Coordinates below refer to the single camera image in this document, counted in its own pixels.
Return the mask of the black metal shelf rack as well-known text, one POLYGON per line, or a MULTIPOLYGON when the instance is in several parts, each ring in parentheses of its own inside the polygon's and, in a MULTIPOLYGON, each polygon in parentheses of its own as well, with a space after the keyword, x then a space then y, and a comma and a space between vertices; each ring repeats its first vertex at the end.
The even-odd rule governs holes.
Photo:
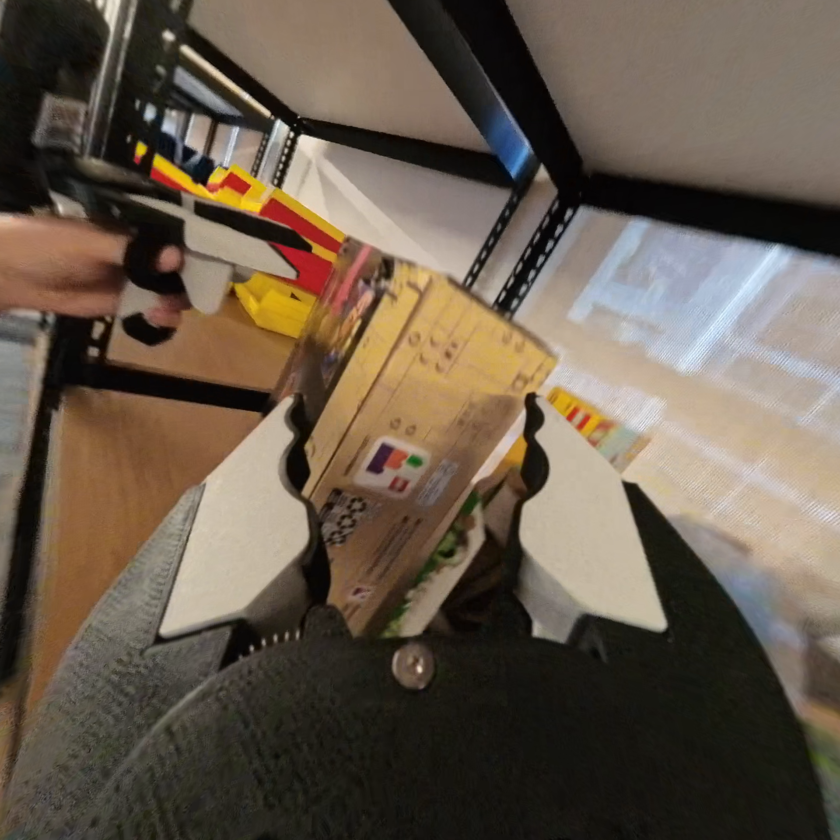
MULTIPOLYGON (((491 151, 461 150, 292 113, 291 150, 305 133, 330 143, 460 177, 503 172, 513 212, 543 165, 557 191, 493 307, 511 318, 534 287, 581 206, 643 217, 735 238, 786 245, 838 257, 838 205, 783 201, 592 169, 556 108, 505 2, 389 2, 409 34, 477 126, 491 151)), ((128 160, 128 143, 143 137, 138 106, 162 105, 174 90, 175 49, 200 46, 245 79, 259 84, 187 23, 193 2, 117 2, 115 22, 92 83, 81 138, 93 138, 105 160, 128 160), (92 120, 88 128, 87 120, 92 120)))

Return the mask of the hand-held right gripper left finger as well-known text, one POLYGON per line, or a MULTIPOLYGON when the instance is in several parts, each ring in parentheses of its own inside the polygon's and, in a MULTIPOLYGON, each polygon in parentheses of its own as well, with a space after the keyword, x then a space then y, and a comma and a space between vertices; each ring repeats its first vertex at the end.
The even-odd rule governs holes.
POLYGON ((302 637, 330 587, 319 516, 302 493, 311 430, 303 397, 289 395, 204 480, 161 640, 235 625, 262 644, 302 637))

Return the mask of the white shelf board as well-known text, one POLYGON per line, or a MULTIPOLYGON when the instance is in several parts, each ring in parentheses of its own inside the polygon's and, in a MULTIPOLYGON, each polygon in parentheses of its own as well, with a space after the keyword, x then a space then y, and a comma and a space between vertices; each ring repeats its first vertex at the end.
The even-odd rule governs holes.
POLYGON ((838 205, 838 1, 507 5, 590 169, 838 205))
POLYGON ((304 118, 488 152, 385 1, 197 1, 190 25, 304 118))

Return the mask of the person's left hand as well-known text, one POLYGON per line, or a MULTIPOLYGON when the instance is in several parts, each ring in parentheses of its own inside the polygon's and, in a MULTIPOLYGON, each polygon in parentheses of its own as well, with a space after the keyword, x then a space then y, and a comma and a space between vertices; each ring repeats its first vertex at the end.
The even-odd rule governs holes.
POLYGON ((2 214, 1 311, 117 314, 131 240, 85 220, 2 214))

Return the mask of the stack of yellow red bins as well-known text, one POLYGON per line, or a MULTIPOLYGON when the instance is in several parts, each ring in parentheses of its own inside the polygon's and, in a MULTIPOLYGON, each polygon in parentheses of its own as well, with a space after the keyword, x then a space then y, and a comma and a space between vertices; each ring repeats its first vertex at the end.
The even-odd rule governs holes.
POLYGON ((297 269, 299 287, 319 296, 345 239, 344 233, 277 188, 265 196, 259 215, 288 226, 309 242, 310 251, 280 243, 273 246, 297 269))

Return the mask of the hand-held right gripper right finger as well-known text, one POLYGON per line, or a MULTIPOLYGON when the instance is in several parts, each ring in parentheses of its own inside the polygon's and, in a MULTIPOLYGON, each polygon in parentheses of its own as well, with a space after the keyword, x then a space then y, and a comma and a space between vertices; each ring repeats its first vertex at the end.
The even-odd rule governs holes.
POLYGON ((534 634, 570 642, 586 618, 668 628, 623 481, 535 393, 526 397, 524 495, 513 516, 513 591, 534 634))

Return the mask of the yellow toy box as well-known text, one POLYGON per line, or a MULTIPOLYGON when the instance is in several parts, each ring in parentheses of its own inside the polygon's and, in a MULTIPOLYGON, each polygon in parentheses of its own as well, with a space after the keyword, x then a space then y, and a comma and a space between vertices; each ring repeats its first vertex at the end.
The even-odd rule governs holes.
POLYGON ((650 443, 649 436, 610 418, 599 408, 562 388, 552 388, 547 399, 619 473, 623 473, 650 443))

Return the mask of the wooden desk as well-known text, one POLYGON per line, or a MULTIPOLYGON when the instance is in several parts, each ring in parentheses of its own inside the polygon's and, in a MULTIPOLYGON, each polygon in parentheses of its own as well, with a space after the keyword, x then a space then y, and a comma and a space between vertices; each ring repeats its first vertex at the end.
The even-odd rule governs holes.
POLYGON ((56 484, 50 491, 45 594, 38 608, 29 704, 46 692, 88 611, 154 530, 185 501, 174 571, 152 597, 150 641, 160 623, 201 498, 204 480, 260 423, 224 408, 163 408, 157 423, 136 415, 137 397, 73 395, 59 414, 56 484))

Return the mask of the large black tan-edged toy box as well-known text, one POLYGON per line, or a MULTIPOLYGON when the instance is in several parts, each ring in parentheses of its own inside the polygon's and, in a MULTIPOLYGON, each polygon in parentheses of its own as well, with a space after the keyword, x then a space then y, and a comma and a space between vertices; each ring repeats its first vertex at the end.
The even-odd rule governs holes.
POLYGON ((307 411, 303 495, 353 635, 385 630, 556 365, 456 280, 344 241, 276 398, 307 411))

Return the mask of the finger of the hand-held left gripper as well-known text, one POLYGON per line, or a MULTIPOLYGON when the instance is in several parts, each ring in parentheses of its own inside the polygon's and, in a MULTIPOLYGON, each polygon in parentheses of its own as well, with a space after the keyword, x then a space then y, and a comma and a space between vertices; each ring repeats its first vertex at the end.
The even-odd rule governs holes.
POLYGON ((299 271, 265 240, 221 224, 185 224, 184 281, 230 281, 237 268, 296 280, 299 271))
POLYGON ((143 207, 158 218, 177 219, 183 224, 185 246, 201 253, 245 253, 265 246, 288 247, 312 253, 313 246, 293 228, 267 217, 223 203, 204 201, 179 193, 178 202, 140 194, 129 194, 132 205, 143 207))

